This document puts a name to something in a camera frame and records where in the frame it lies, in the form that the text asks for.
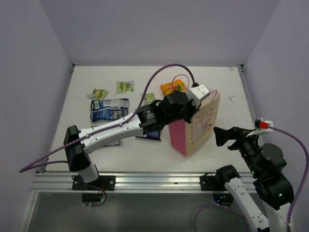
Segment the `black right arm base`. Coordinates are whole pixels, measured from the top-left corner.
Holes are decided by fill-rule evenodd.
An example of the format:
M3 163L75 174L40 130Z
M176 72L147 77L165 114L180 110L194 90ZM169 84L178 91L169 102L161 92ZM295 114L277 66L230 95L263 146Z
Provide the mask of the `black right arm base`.
M216 177L212 173L205 173L199 177L199 184L202 191L226 191L224 186L221 186Z

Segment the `orange mango gummy bag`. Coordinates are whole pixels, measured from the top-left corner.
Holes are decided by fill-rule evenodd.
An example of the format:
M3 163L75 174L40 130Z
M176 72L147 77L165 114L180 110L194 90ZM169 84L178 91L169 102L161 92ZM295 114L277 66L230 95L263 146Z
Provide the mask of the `orange mango gummy bag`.
M180 79L174 80L160 86L163 96L171 94L174 91L186 92L187 85Z

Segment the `cream pink paper cake bag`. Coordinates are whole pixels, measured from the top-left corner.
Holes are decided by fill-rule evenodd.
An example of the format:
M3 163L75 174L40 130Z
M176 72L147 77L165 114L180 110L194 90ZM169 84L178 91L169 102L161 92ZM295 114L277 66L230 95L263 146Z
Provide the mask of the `cream pink paper cake bag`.
M216 123L220 96L218 90L211 89L191 124L179 120L169 125L170 143L174 149L189 157L209 140Z

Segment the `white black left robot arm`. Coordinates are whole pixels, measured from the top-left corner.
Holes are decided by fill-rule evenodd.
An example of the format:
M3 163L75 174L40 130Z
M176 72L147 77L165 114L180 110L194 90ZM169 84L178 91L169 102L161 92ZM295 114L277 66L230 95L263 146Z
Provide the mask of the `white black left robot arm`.
M191 123L200 109L202 98L203 95L192 89L186 93L174 91L162 100L143 105L136 112L111 123L82 130L76 126L68 127L64 148L69 170L77 172L88 189L97 189L101 180L88 156L90 153L117 140L160 131L178 120Z

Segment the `purple Fox's candy bag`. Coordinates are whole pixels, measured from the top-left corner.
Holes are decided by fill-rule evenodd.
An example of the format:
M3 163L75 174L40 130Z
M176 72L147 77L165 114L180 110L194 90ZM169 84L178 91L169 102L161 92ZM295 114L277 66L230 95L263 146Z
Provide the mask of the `purple Fox's candy bag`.
M108 144L104 145L104 147L107 147L107 146L118 146L120 144L121 144L120 140L116 140L114 142L111 142L111 143L108 143Z

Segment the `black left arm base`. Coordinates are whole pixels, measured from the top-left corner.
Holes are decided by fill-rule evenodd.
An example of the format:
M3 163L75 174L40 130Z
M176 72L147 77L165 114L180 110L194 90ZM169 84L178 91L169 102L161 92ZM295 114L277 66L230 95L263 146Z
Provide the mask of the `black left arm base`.
M72 190L102 190L114 191L116 177L114 175L100 175L97 180L84 183L80 175L73 175Z

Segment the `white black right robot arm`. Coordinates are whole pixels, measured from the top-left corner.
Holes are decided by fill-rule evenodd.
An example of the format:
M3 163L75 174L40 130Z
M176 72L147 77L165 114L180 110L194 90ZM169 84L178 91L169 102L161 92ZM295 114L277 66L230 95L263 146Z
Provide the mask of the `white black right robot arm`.
M236 168L227 165L216 171L215 184L226 189L236 200L253 232L293 232L292 203L295 200L291 183L283 175L287 165L282 150L273 144L259 146L259 136L272 132L270 121L260 122L254 130L232 127L228 130L214 127L217 146L227 141L234 143L229 150L237 150L244 159L255 181L253 185L262 200L267 214L264 215L243 186Z

